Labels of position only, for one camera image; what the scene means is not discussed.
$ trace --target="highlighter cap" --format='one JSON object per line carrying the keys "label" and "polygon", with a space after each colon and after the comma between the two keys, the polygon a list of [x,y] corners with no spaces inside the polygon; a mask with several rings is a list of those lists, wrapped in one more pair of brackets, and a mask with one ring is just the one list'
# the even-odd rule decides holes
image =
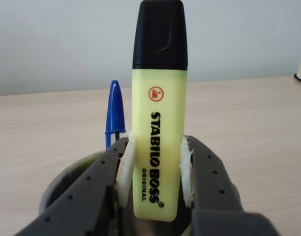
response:
{"label": "highlighter cap", "polygon": [[187,70],[183,3],[144,0],[137,21],[133,69]]}

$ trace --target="highlighter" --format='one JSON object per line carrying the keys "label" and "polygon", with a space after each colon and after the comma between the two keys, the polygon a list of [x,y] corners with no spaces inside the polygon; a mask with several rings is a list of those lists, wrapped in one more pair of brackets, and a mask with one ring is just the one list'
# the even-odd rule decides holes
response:
{"label": "highlighter", "polygon": [[132,72],[137,218],[171,222],[177,215],[187,65],[182,2],[142,1]]}

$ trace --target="wall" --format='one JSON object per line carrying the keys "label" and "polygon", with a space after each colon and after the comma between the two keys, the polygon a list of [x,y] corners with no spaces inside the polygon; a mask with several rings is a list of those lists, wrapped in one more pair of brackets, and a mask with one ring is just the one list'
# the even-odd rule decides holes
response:
{"label": "wall", "polygon": [[[0,95],[130,86],[140,0],[0,0]],[[291,75],[301,0],[184,0],[188,80]]]}

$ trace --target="desk surface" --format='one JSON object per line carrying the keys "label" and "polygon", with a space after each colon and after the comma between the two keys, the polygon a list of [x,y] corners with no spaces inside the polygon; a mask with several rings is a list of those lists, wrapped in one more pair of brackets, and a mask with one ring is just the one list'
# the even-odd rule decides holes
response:
{"label": "desk surface", "polygon": [[[0,236],[37,216],[51,180],[104,149],[108,89],[0,96]],[[131,88],[122,89],[127,130]],[[185,134],[224,162],[246,211],[301,235],[301,83],[292,77],[188,85]]]}

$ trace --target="stabilo boss highlighter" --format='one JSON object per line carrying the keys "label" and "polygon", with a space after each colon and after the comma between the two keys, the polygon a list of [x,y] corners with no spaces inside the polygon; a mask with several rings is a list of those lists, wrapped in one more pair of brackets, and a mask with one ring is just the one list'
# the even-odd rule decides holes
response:
{"label": "stabilo boss highlighter", "polygon": [[144,0],[132,74],[133,207],[137,218],[170,222],[177,215],[187,64],[182,2]]}

